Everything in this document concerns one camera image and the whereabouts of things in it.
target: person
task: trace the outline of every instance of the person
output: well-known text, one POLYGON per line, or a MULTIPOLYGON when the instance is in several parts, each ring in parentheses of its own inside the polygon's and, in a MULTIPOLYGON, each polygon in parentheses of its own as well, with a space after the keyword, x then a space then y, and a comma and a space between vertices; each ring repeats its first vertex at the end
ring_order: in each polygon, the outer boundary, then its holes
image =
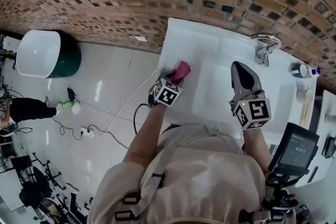
POLYGON ((21 121, 51 118, 58 115, 61 108, 61 103, 50 108, 46 103, 31 98, 0 100, 0 129, 5 130, 21 121))
POLYGON ((77 220, 81 224, 86 224, 87 222, 87 216, 84 216, 81 212, 79 212, 79 207, 76 203, 77 194, 79 193, 79 189, 74 187, 72 184, 66 182, 67 188, 70 190, 70 206, 69 211, 77 218, 77 220))
POLYGON ((165 111, 150 110, 122 163, 107 170, 87 223, 238 223, 242 209, 259 211, 271 162, 261 129, 243 131, 244 154, 231 136, 202 125, 159 136, 165 111))

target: beige shirt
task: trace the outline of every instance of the beige shirt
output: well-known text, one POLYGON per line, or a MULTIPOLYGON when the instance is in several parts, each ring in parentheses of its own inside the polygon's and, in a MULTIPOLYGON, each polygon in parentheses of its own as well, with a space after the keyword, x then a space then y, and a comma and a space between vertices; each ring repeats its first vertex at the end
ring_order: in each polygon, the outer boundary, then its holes
MULTIPOLYGON (((199 135, 194 127, 189 127, 199 136, 193 135, 186 141, 188 128, 181 128, 169 131, 175 133, 175 138, 183 136, 181 146, 166 166, 163 187, 157 190, 142 216, 144 222, 238 223, 241 209, 260 209, 265 196, 265 178, 255 160, 243 155, 228 136, 208 137, 205 129, 198 129, 203 131, 203 135, 199 135)), ((113 205, 125 194, 141 189, 144 196, 144 186, 160 155, 146 171, 134 163, 110 168, 99 185, 87 223, 110 224, 116 210, 113 205)))

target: sink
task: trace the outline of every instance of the sink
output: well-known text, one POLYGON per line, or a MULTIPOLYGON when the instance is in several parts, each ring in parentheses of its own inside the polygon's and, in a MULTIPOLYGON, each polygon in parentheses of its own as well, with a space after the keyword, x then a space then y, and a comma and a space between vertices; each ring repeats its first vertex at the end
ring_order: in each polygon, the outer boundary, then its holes
POLYGON ((207 54, 195 90, 193 113, 221 123, 232 124, 234 121, 234 124, 240 127, 237 118, 233 118, 228 103, 234 96, 230 71, 234 61, 246 64, 259 75, 265 95, 270 100, 272 119, 264 125, 263 131, 283 134, 289 121, 296 90, 296 84, 293 83, 288 68, 277 65, 267 68, 250 60, 235 57, 234 54, 207 54))
MULTIPOLYGON (((164 120, 217 126, 241 138, 242 129, 228 104, 234 95, 230 68, 233 61, 239 61, 259 75, 272 116, 262 131, 268 143, 279 144, 288 122, 300 124, 302 104, 296 100, 297 88, 309 87, 315 93, 316 78, 294 78, 289 72, 291 64, 303 62, 280 49, 269 55, 269 67, 259 65, 256 51, 265 45, 219 27, 170 18, 158 73, 176 68, 181 60, 189 63, 191 72, 164 120)), ((311 111, 307 115, 310 122, 311 111)))

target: black pants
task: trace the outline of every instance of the black pants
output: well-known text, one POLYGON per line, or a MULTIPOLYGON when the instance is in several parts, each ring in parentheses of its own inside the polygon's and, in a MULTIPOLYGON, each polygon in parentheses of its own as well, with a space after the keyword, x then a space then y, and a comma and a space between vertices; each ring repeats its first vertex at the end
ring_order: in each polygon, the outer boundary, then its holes
POLYGON ((76 206, 76 196, 77 196, 76 194, 71 193, 70 211, 75 215, 76 218, 78 218, 80 222, 82 222, 82 224, 86 224, 88 217, 84 216, 82 213, 78 211, 76 206))
POLYGON ((56 115, 56 109, 47 107, 47 104, 40 100, 13 98, 9 114, 13 121, 19 123, 20 121, 51 118, 56 115))

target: green trash can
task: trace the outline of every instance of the green trash can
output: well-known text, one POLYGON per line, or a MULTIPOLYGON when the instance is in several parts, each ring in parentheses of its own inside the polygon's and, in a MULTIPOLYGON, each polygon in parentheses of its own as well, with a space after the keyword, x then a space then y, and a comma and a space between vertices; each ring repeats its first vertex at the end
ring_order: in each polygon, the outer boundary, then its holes
POLYGON ((30 30, 18 47, 17 71, 35 78, 66 78, 80 67, 77 41, 62 31, 30 30))

